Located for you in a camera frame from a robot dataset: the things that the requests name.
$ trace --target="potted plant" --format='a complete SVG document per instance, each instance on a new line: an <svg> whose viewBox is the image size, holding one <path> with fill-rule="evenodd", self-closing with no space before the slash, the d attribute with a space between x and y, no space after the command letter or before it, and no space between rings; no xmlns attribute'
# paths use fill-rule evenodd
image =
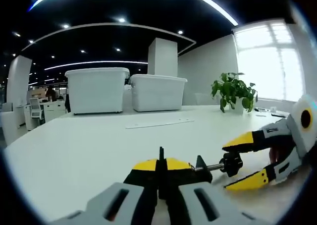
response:
<svg viewBox="0 0 317 225"><path fill-rule="evenodd" d="M258 92L252 89L255 86L254 83L250 83L250 86L238 79L239 75L244 73L222 73L221 81L215 80L212 86L211 95L214 97L217 93L221 95L220 110L224 112L224 107L230 104L231 108L237 110L240 107L243 110L246 109L251 112L255 101L258 101Z"/></svg>

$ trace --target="white plastic bin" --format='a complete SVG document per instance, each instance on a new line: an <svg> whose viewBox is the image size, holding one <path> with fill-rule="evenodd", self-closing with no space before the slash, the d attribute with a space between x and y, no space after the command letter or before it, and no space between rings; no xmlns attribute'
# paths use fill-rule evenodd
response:
<svg viewBox="0 0 317 225"><path fill-rule="evenodd" d="M91 68L70 70L69 102L72 113L121 112L126 68Z"/></svg>
<svg viewBox="0 0 317 225"><path fill-rule="evenodd" d="M131 76L132 106L138 112L179 110L187 79L162 76Z"/></svg>

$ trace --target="white bin lid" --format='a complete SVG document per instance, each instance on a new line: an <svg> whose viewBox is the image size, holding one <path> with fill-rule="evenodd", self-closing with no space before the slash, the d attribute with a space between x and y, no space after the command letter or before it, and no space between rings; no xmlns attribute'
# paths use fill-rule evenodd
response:
<svg viewBox="0 0 317 225"><path fill-rule="evenodd" d="M144 74L135 74L130 77L131 81L133 79L140 79L140 78L147 78L147 79L170 79L170 80L178 80L178 81L185 81L187 82L187 79L184 78L178 78L173 76L166 76L166 75L144 75Z"/></svg>
<svg viewBox="0 0 317 225"><path fill-rule="evenodd" d="M78 70L69 70L65 73L65 76L68 77L72 74L78 74L78 73L92 73L92 72L126 72L127 76L129 77L130 71L127 68L123 67L101 67L101 68L88 68L88 69L78 69Z"/></svg>

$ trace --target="window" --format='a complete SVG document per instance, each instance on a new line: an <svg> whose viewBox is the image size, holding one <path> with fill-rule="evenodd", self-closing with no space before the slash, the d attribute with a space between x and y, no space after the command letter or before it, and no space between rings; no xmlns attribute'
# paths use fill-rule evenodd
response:
<svg viewBox="0 0 317 225"><path fill-rule="evenodd" d="M255 83L259 98L298 101L304 94L296 43L282 20L272 20L233 30L239 78Z"/></svg>

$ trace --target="white flower pot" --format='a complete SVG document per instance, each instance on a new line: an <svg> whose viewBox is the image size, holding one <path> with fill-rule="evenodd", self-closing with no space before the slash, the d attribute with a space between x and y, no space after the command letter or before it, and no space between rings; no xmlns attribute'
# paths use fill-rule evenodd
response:
<svg viewBox="0 0 317 225"><path fill-rule="evenodd" d="M243 114L243 112L245 111L242 105L243 98L238 98L238 97L236 98L237 98L237 101L236 101L236 104L234 105L234 110L233 109L231 110L237 114Z"/></svg>

